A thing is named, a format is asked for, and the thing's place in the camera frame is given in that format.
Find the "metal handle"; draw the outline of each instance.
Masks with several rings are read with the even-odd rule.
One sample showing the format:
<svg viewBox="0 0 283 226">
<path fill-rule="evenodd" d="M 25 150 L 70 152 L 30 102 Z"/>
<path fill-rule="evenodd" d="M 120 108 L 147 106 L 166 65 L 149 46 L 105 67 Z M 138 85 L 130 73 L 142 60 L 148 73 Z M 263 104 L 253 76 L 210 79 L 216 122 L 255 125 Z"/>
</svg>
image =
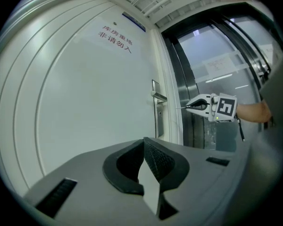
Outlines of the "metal handle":
<svg viewBox="0 0 283 226">
<path fill-rule="evenodd" d="M 156 91 L 151 91 L 151 95 L 159 100 L 162 100 L 163 102 L 167 102 L 168 101 L 168 98 L 161 95 L 160 93 L 157 93 Z"/>
</svg>

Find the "fluorescent light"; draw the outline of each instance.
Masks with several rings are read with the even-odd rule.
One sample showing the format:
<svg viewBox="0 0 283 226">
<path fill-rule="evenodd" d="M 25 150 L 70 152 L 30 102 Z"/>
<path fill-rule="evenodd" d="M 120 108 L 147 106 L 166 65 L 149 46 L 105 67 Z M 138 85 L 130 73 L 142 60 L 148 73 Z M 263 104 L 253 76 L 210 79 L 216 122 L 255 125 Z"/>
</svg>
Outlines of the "fluorescent light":
<svg viewBox="0 0 283 226">
<path fill-rule="evenodd" d="M 240 88 L 243 88 L 243 87 L 247 87 L 248 85 L 243 85 L 243 86 L 239 86 L 239 87 L 237 87 L 237 88 L 235 88 L 235 89 L 240 89 Z"/>
<path fill-rule="evenodd" d="M 199 33 L 199 30 L 195 30 L 195 31 L 193 32 L 193 34 L 194 34 L 194 36 L 199 35 L 199 34 L 200 34 L 200 33 Z"/>
<path fill-rule="evenodd" d="M 221 76 L 221 77 L 217 77 L 215 79 L 212 79 L 212 80 L 209 80 L 209 81 L 206 81 L 206 83 L 210 83 L 210 82 L 213 82 L 213 81 L 217 81 L 217 80 L 220 80 L 220 79 L 224 79 L 224 78 L 227 78 L 227 77 L 230 77 L 232 76 L 233 74 L 227 74 L 227 75 L 224 75 L 224 76 Z"/>
</svg>

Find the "black slot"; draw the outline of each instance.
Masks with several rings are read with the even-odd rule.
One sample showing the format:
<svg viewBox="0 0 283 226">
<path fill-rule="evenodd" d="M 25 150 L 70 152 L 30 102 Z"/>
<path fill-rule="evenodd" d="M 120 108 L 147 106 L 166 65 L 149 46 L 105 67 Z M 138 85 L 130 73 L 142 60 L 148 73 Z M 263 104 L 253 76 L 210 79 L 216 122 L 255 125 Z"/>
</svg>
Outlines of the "black slot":
<svg viewBox="0 0 283 226">
<path fill-rule="evenodd" d="M 216 158 L 216 157 L 209 157 L 206 159 L 206 161 L 211 162 L 211 163 L 215 163 L 221 166 L 227 166 L 228 163 L 230 162 L 229 160 L 226 159 L 220 159 L 220 158 Z"/>
<path fill-rule="evenodd" d="M 65 178 L 36 206 L 36 209 L 51 218 L 55 217 L 76 184 L 76 181 Z"/>
</svg>

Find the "forearm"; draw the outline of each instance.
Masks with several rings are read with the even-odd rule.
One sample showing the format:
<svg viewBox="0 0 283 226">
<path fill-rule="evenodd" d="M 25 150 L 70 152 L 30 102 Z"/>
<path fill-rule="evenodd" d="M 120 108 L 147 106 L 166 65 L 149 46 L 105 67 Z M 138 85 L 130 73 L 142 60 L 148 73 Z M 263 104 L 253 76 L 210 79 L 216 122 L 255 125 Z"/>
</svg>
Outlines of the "forearm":
<svg viewBox="0 0 283 226">
<path fill-rule="evenodd" d="M 237 114 L 240 119 L 250 122 L 264 123 L 270 120 L 271 112 L 263 100 L 252 105 L 237 105 Z"/>
</svg>

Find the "ceiling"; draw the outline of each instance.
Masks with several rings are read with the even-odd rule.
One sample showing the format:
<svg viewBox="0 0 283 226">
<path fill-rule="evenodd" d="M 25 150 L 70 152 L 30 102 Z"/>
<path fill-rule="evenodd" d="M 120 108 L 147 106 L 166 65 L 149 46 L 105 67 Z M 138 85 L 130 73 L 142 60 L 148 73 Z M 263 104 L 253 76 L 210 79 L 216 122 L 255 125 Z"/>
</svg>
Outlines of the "ceiling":
<svg viewBox="0 0 283 226">
<path fill-rule="evenodd" d="M 164 30 L 216 0 L 126 0 L 158 28 Z"/>
</svg>

